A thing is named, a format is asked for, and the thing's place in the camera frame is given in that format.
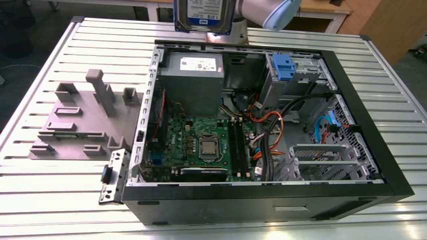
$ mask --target metal bracket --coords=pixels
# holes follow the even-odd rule
[[[122,205],[122,194],[126,185],[131,153],[126,149],[112,152],[108,165],[102,174],[102,191],[99,205]]]

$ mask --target aluminum table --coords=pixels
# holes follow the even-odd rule
[[[0,236],[54,239],[426,239],[427,114],[374,44],[356,35],[250,29],[251,45],[335,51],[415,195],[340,220],[143,226],[124,205],[99,206],[107,161],[31,160],[59,82],[90,90],[102,69],[112,90],[146,90],[154,41],[203,42],[170,23],[75,18],[0,135]]]

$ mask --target blue drive bay latch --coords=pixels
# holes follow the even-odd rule
[[[295,62],[292,62],[290,55],[272,54],[272,64],[279,81],[290,81],[295,74]]]

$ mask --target wooden desk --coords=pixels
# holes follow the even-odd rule
[[[38,1],[47,1],[51,3],[51,6],[56,6],[50,0]],[[56,0],[56,2],[146,7],[151,22],[159,22],[159,8],[174,8],[174,0]],[[352,12],[352,9],[344,1],[340,6],[335,6],[330,4],[330,0],[302,0],[300,13],[298,16],[303,18],[330,19],[331,22],[324,32],[335,34],[340,29],[347,15],[352,14]]]

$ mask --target wooden furniture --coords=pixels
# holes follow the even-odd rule
[[[48,2],[51,3],[51,6],[56,6],[56,9],[52,10],[58,11],[58,5],[54,4],[52,1]],[[159,22],[159,8],[174,8],[174,0],[59,0],[59,2],[146,7],[148,19],[152,22]],[[346,2],[343,2],[340,6],[335,6],[330,4],[328,0],[302,0],[300,12],[296,16],[302,18],[330,20],[324,32],[335,34],[350,14],[352,14],[352,9]]]
[[[339,34],[367,35],[391,65],[427,31],[426,0],[346,0],[352,14]]]

